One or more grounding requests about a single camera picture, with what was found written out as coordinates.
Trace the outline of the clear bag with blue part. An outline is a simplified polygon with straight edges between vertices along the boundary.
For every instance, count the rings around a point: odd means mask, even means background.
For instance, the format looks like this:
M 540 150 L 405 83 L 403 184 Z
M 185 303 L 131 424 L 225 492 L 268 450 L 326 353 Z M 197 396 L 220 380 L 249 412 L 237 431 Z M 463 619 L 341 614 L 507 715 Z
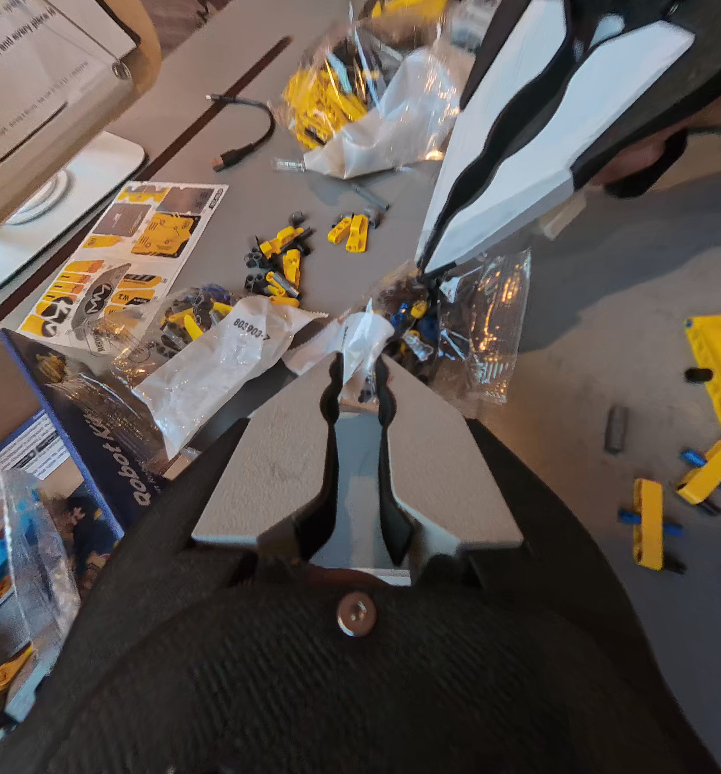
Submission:
M 0 496 L 0 669 L 27 651 L 27 662 L 47 671 L 80 606 L 55 520 L 60 501 L 16 469 L 0 472 Z

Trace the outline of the clear bag of mixed parts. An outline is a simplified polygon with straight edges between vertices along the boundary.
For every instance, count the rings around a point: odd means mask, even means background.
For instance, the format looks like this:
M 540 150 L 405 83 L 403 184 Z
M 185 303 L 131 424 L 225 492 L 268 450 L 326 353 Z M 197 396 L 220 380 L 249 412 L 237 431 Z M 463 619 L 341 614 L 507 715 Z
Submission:
M 147 408 L 172 459 L 300 331 L 327 317 L 297 300 L 203 285 L 112 314 L 104 332 L 112 375 Z

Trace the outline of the clear bag of dark parts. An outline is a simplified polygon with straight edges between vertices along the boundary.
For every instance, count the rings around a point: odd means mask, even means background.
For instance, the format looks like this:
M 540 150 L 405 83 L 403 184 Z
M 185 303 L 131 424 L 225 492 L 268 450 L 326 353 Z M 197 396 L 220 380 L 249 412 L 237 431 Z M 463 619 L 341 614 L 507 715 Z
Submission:
M 343 356 L 342 401 L 377 405 L 375 364 L 385 354 L 463 412 L 503 404 L 528 304 L 531 251 L 482 254 L 425 279 L 413 261 L 388 273 L 351 309 L 284 356 L 303 375 Z

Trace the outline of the yellow black sticker sheet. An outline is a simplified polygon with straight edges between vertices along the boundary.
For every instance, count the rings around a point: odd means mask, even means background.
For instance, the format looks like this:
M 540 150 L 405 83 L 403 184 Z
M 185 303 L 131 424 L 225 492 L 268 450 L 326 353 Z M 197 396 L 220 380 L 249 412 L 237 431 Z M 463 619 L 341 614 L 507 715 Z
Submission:
M 228 186 L 133 181 L 124 185 L 16 332 L 48 345 L 105 352 L 86 342 L 100 319 L 162 300 Z

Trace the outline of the short yellow beam with pins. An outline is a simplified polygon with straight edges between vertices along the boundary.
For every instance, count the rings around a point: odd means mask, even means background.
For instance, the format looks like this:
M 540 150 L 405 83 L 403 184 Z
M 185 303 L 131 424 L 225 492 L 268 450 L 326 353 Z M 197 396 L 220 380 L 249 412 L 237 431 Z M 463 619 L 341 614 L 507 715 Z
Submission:
M 632 528 L 633 559 L 636 566 L 655 572 L 685 575 L 687 566 L 665 548 L 665 538 L 684 537 L 684 527 L 664 516 L 664 490 L 651 479 L 634 479 L 631 508 L 621 508 L 619 522 Z

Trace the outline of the black axle rod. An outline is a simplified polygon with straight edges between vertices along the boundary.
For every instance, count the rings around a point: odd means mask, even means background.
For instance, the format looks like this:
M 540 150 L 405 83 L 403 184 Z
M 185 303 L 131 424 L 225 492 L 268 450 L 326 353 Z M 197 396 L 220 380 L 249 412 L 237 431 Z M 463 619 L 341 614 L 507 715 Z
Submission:
M 370 189 L 351 180 L 347 184 L 354 193 L 363 198 L 373 208 L 384 212 L 389 210 L 390 205 L 385 200 L 377 197 Z

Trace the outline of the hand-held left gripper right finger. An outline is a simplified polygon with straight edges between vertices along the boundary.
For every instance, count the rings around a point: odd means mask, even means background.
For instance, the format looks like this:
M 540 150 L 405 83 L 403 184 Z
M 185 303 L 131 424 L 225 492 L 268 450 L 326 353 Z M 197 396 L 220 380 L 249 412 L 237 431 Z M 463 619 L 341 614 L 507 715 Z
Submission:
M 380 525 L 394 565 L 521 547 L 523 534 L 462 413 L 386 355 L 376 360 L 375 387 Z

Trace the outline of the grey tube connector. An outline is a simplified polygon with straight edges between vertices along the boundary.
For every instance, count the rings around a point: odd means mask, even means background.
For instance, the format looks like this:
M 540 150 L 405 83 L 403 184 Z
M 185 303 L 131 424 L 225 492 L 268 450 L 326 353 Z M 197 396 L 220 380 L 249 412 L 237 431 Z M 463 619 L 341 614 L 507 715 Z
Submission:
M 612 455 L 621 454 L 626 445 L 630 412 L 626 406 L 614 404 L 607 414 L 603 449 Z

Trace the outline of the white flat stand base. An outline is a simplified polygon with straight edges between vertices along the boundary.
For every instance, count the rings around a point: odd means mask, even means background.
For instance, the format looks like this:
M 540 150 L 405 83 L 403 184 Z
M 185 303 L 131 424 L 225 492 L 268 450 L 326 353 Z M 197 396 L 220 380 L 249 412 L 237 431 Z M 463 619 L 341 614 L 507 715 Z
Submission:
M 97 135 L 0 225 L 0 288 L 117 191 L 145 156 L 132 141 Z

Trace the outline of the person's right hand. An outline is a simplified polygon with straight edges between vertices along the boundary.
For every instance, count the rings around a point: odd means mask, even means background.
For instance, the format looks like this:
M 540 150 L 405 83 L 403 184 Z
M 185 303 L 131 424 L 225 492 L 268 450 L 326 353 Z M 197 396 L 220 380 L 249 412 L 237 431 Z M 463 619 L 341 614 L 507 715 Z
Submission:
M 638 173 L 661 158 L 666 141 L 675 133 L 684 129 L 701 129 L 713 126 L 721 126 L 721 96 L 702 111 L 628 146 L 601 169 L 591 179 L 590 184 L 605 187 Z

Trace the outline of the toy brick instruction poster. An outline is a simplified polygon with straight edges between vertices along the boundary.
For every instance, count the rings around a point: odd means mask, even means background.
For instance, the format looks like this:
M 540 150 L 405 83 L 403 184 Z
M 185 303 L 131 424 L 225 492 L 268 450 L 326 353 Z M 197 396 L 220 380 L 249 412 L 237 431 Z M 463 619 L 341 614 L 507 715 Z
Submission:
M 138 1 L 0 1 L 0 226 L 156 81 Z

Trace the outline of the long yellow beam with pins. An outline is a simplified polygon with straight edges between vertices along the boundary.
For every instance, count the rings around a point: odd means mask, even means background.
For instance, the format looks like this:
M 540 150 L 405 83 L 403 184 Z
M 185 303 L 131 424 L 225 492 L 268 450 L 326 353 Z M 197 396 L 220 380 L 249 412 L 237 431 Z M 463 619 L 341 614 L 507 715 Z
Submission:
M 712 495 L 721 489 L 721 440 L 704 454 L 685 449 L 680 458 L 689 470 L 677 483 L 677 495 L 707 516 L 721 516 L 721 508 L 712 501 Z

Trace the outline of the pile of loose toy parts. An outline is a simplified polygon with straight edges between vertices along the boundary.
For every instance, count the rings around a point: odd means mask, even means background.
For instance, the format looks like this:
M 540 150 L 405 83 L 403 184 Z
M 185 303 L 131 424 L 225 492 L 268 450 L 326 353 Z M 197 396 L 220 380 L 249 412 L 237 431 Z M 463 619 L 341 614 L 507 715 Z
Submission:
M 369 233 L 383 222 L 385 212 L 366 208 L 346 212 L 334 220 L 327 234 L 333 246 L 343 246 L 348 253 L 364 253 Z M 247 275 L 246 293 L 261 295 L 278 306 L 298 308 L 301 302 L 301 264 L 312 254 L 311 238 L 315 234 L 301 210 L 288 216 L 288 224 L 269 239 L 255 237 L 243 258 Z

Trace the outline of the blue robot kit box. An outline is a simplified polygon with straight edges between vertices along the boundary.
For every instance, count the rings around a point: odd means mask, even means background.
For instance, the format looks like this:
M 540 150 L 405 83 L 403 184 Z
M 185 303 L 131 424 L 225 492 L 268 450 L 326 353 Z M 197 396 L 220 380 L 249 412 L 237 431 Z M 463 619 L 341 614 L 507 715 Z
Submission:
M 0 335 L 0 472 L 34 475 L 60 501 L 56 525 L 74 573 L 80 605 L 109 562 L 124 533 L 166 486 L 143 466 L 110 415 L 72 391 L 102 387 L 80 364 L 22 337 Z M 0 585 L 0 596 L 7 588 Z M 27 654 L 0 669 L 0 725 L 24 721 L 35 692 L 52 669 L 27 662 Z

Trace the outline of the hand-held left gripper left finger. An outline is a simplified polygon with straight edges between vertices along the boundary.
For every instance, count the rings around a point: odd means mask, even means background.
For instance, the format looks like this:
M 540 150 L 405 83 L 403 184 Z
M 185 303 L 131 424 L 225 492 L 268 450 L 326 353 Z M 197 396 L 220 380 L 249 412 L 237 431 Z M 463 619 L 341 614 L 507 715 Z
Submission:
M 261 405 L 192 532 L 198 544 L 309 560 L 336 526 L 343 356 L 329 354 Z

